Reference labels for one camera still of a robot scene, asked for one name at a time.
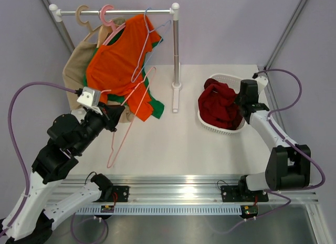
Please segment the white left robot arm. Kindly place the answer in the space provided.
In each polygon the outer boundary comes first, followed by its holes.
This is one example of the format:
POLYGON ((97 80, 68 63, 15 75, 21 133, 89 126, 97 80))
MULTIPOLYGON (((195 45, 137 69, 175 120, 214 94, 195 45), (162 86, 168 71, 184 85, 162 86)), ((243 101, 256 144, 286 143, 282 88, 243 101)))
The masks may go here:
POLYGON ((32 164, 29 192, 23 195, 25 204, 18 203, 11 214, 1 220, 7 243, 44 243, 65 219, 84 205, 117 198, 113 183, 103 174, 95 174, 69 197, 46 206, 54 190, 78 164, 76 158, 99 133, 117 130, 125 107, 99 103, 98 108, 101 114, 87 110, 81 121, 72 114, 60 115, 47 130, 49 140, 32 164))

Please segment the dark red t shirt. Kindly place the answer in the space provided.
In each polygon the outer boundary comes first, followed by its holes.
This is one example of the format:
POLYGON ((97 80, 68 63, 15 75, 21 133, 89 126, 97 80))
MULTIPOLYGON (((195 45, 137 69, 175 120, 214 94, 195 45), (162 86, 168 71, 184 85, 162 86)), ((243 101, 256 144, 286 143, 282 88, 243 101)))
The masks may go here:
POLYGON ((220 129, 236 130, 242 121, 235 103, 237 94, 228 84, 213 78, 204 83, 204 91, 198 98, 201 119, 220 129))

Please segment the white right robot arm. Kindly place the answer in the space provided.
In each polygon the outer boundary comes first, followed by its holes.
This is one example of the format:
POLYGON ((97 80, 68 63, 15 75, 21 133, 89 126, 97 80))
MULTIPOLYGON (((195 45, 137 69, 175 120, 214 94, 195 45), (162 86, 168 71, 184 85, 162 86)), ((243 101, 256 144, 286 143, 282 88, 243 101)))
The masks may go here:
POLYGON ((289 138, 270 116, 269 108, 259 102, 258 83, 245 79, 235 103, 244 120, 254 128, 270 150, 264 172, 244 175, 238 182, 237 194, 242 200, 250 200, 256 192, 264 190, 294 190, 307 188, 310 183, 310 156, 307 145, 299 145, 289 138))

